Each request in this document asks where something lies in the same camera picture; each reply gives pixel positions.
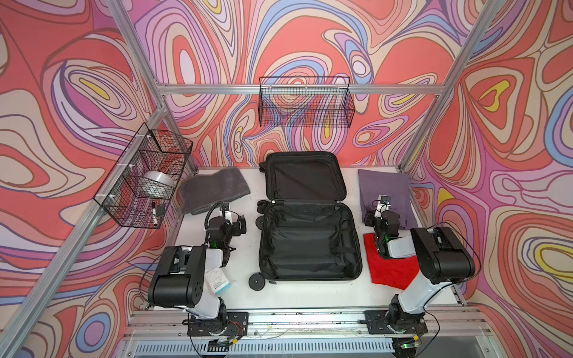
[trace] colorful patterned wall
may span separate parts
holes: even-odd
[[[284,151],[329,151],[341,165],[395,165],[426,115],[434,96],[368,95],[351,128],[261,127],[258,95],[173,95],[170,108],[182,133],[197,143],[200,166],[257,166],[267,154]]]
[[[484,268],[465,287],[510,357],[573,357],[573,4],[508,1],[410,175]]]
[[[154,107],[102,1],[0,1],[0,330]],[[18,357],[110,356],[176,208],[105,217]]]
[[[159,82],[258,84],[334,76],[440,84],[482,8],[448,1],[141,1],[129,5]],[[200,166],[256,166],[274,151],[326,150],[341,165],[398,164],[432,96],[361,95],[350,129],[261,128],[258,96],[166,98]]]

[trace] white table surface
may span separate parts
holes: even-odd
[[[396,172],[394,167],[368,167],[374,171]],[[231,246],[237,250],[231,252],[229,263],[223,271],[231,281],[231,287],[219,297],[225,300],[228,309],[262,309],[262,308],[325,308],[325,307],[368,307],[385,306],[401,290],[386,285],[376,285],[370,280],[370,268],[366,258],[363,235],[373,233],[372,227],[362,223],[358,187],[358,168],[342,168],[347,196],[343,201],[354,216],[356,231],[360,241],[362,255],[362,273],[353,281],[339,282],[281,282],[277,285],[266,283],[261,291],[249,287],[249,277],[259,272],[258,250],[261,232],[255,225],[257,201],[266,198],[265,175],[258,168],[242,169],[251,194],[230,203],[230,209],[244,215],[247,233],[233,237]],[[200,170],[200,174],[212,174],[217,170]],[[183,217],[183,222],[176,239],[176,245],[200,245],[205,240],[203,229],[204,214]],[[445,289],[432,304],[455,305],[457,300],[451,289]]]

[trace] open suitcase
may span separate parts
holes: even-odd
[[[346,186],[336,156],[280,152],[270,154],[260,166],[272,201],[263,204],[264,216],[259,218],[263,277],[271,281],[357,278],[362,271],[360,243],[352,212],[340,203]]]

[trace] wire basket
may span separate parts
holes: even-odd
[[[120,226],[160,228],[192,148],[193,142],[179,134],[147,128],[119,180],[109,193],[96,195],[94,200]],[[169,184],[146,176],[154,171],[165,174]]]
[[[344,76],[259,78],[262,127],[350,128],[355,107]]]

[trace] red wire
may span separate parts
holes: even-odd
[[[229,320],[229,322],[231,322],[232,324],[235,325],[235,327],[237,327],[237,332],[238,332],[239,329],[241,329],[241,336],[244,335],[245,330],[243,329],[243,326],[242,326],[242,325],[240,325],[239,323],[237,323],[237,322],[235,322],[235,321],[232,321],[232,320]]]

